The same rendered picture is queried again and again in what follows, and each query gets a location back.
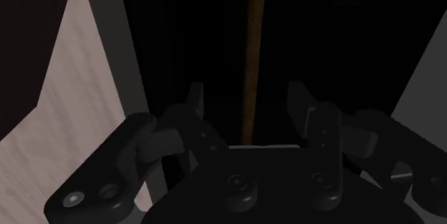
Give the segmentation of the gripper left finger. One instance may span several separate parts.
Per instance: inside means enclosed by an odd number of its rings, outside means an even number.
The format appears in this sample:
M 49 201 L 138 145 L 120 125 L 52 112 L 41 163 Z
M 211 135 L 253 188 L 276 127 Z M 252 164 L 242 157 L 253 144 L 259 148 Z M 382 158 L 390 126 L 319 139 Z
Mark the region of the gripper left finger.
M 158 127 L 149 112 L 129 115 L 47 200 L 48 223 L 118 224 L 126 219 L 163 157 L 175 156 L 184 174 L 197 166 L 197 155 L 183 146 L 177 131 Z

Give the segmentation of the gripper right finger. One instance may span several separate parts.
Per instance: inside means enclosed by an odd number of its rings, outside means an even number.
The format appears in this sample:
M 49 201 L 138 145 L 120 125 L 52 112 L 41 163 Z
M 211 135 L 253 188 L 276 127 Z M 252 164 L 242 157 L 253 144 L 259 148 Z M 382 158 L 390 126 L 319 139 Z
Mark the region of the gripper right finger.
M 447 152 L 392 117 L 374 109 L 355 115 L 318 102 L 298 81 L 287 88 L 287 112 L 301 137 L 314 149 L 330 150 L 367 172 L 391 195 L 404 198 L 391 175 L 397 162 L 412 170 L 412 197 L 422 209 L 447 218 Z

